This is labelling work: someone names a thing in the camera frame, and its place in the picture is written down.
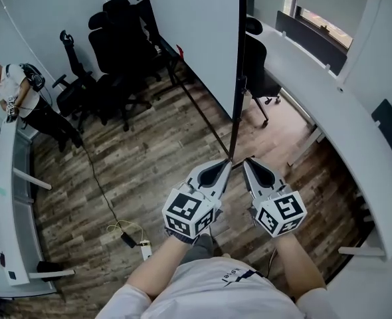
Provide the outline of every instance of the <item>white cube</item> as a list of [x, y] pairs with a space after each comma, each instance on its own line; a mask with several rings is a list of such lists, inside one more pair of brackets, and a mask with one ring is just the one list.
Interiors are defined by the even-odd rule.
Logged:
[[190, 194], [172, 189], [162, 215], [168, 229], [195, 239], [214, 221], [215, 204], [199, 192]]
[[304, 202], [297, 191], [260, 203], [256, 220], [272, 237], [297, 229], [307, 216]]

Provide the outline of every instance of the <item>person's right arm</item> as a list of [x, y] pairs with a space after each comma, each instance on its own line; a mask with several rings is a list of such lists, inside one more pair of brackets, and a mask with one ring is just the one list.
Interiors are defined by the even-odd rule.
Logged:
[[323, 276], [295, 235], [282, 235], [275, 238], [274, 243], [284, 266], [286, 281], [296, 299], [311, 290], [326, 289]]
[[0, 100], [0, 105], [4, 111], [7, 109], [7, 102], [4, 99]]

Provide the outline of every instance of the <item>black bag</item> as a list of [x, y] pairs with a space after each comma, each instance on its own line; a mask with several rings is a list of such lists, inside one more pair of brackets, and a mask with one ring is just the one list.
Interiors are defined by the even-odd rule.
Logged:
[[[9, 66], [10, 64], [5, 67], [5, 74], [7, 75], [7, 77], [10, 77]], [[39, 92], [45, 85], [45, 78], [41, 74], [41, 72], [39, 72], [39, 70], [32, 64], [19, 64], [19, 66], [25, 73], [26, 78], [28, 78], [29, 84], [32, 86], [32, 89], [35, 92]]]

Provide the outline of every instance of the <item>white t-shirt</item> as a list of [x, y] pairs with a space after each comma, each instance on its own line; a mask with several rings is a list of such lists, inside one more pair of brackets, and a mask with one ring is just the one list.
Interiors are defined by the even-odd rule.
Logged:
[[112, 318], [335, 319], [328, 291], [311, 290], [295, 305], [248, 265], [228, 258], [196, 260], [178, 267], [169, 286], [152, 302], [125, 285], [97, 315]]
[[[3, 71], [1, 73], [0, 101], [5, 100], [7, 102], [9, 97], [14, 97], [15, 99], [18, 97], [22, 81], [26, 78], [26, 76], [19, 65], [10, 64], [9, 77], [7, 77], [5, 67], [6, 66], [3, 67]], [[31, 88], [19, 108], [20, 117], [24, 118], [28, 116], [32, 110], [35, 109], [38, 102], [39, 94]]]

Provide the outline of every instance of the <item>white power socket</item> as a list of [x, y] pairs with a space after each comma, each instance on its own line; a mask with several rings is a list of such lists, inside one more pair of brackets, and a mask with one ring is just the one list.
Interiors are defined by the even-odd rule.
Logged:
[[140, 241], [140, 248], [142, 249], [143, 260], [146, 261], [151, 257], [151, 245], [149, 240]]

